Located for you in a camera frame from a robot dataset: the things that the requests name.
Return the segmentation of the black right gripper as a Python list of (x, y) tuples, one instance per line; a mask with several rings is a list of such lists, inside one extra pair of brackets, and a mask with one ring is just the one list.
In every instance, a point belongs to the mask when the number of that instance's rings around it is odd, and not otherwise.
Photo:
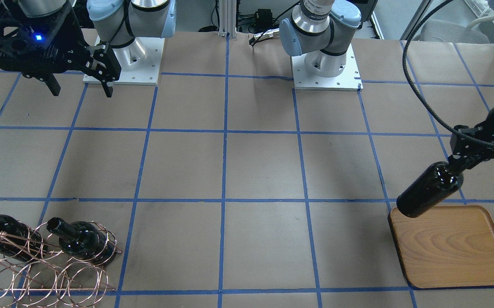
[(61, 85), (52, 74), (81, 71), (101, 81), (107, 98), (121, 74), (108, 44), (85, 41), (71, 6), (7, 6), (0, 15), (0, 69), (43, 80), (53, 96)]

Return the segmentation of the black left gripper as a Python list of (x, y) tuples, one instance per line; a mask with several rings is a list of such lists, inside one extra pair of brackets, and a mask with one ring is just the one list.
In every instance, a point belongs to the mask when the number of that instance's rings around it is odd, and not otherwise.
[[(472, 138), (494, 144), (494, 108), (484, 121), (470, 128), (466, 125), (455, 125), (455, 130)], [(494, 148), (489, 148), (454, 134), (450, 140), (452, 155), (450, 168), (454, 172), (472, 169), (477, 164), (494, 159)]]

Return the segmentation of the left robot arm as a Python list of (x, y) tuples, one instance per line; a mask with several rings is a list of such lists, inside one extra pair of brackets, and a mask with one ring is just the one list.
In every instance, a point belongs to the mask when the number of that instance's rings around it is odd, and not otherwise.
[[(294, 83), (304, 87), (322, 86), (345, 76), (348, 50), (361, 22), (360, 10), (346, 0), (301, 0), (293, 6), (291, 16), (280, 22), (280, 40), (292, 57)], [(449, 165), (465, 170), (494, 160), (494, 108), (474, 128), (446, 124), (427, 103), (408, 72), (406, 57), (412, 39), (408, 37), (403, 50), (403, 72), (425, 109), (452, 134)]]

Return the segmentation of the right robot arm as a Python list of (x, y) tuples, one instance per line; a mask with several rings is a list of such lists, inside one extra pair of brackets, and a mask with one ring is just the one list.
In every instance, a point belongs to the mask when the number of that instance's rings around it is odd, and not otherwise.
[(0, 17), (0, 69), (44, 82), (58, 96), (55, 74), (81, 71), (100, 82), (107, 97), (122, 70), (146, 59), (141, 38), (166, 39), (176, 29), (174, 0), (89, 0), (99, 36), (84, 38), (69, 0), (5, 0)]

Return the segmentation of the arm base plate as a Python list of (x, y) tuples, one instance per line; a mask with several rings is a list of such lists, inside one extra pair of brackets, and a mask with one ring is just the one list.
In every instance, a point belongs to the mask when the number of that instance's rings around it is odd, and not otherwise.
[(165, 41), (164, 38), (137, 37), (129, 46), (114, 49), (122, 70), (120, 78), (111, 84), (156, 86)]
[(350, 44), (339, 56), (312, 51), (291, 58), (294, 88), (298, 90), (361, 91), (364, 86)]

